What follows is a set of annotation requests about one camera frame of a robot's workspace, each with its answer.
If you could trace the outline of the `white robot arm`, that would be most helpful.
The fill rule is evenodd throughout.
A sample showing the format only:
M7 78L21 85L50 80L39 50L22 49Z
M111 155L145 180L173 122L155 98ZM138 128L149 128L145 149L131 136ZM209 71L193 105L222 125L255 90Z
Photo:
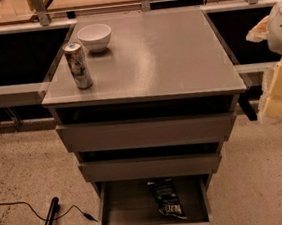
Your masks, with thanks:
M280 61L267 67L262 79L262 95L258 105L258 121L275 123L282 118L282 0L274 4L268 16L261 19L246 36L249 42L266 40L269 50L281 56Z

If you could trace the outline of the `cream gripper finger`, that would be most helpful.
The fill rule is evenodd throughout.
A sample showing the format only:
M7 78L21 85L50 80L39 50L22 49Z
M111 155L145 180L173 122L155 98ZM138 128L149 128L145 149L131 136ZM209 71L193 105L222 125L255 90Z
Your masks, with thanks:
M266 16L261 19L251 30L246 34L246 40L249 42L260 43L262 40L267 39L268 31L268 20L269 17Z
M282 118L282 58L265 69L262 80L262 95L258 105L258 121L273 124Z

